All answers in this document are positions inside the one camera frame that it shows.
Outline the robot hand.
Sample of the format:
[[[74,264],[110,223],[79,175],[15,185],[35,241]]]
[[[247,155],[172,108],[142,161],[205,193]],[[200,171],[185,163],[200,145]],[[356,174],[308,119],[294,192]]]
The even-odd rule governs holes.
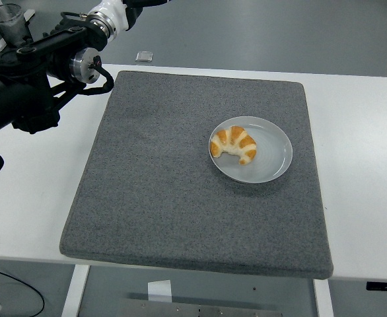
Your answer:
[[[167,0],[102,1],[89,11],[86,20],[99,26],[108,38],[115,38],[135,24],[145,7],[167,3]]]

